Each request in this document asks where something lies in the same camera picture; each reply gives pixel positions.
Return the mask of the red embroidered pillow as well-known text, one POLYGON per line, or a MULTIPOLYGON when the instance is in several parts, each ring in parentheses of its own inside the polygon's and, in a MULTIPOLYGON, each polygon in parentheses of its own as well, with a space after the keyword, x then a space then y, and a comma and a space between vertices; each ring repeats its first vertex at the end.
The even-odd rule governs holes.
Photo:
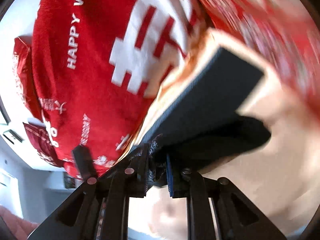
POLYGON ((200 0, 216 29, 262 55, 319 113, 319 29, 300 0, 200 0))

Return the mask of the black pants with blue trim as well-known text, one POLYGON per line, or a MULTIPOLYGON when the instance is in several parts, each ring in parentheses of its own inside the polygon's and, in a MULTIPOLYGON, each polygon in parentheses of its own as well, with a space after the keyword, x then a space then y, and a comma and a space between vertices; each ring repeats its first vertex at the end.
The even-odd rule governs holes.
POLYGON ((236 112, 263 72, 224 48, 148 128, 148 187, 167 185, 167 155, 198 171, 213 162, 266 144, 271 132, 236 112))

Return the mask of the red blanket with white characters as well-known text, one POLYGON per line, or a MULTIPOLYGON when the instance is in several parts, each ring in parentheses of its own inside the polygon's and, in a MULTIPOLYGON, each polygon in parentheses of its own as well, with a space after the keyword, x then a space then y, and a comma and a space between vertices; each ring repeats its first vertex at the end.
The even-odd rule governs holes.
POLYGON ((98 174, 113 166, 204 26, 197 0, 41 0, 34 83, 68 174, 80 178, 78 145, 98 174))

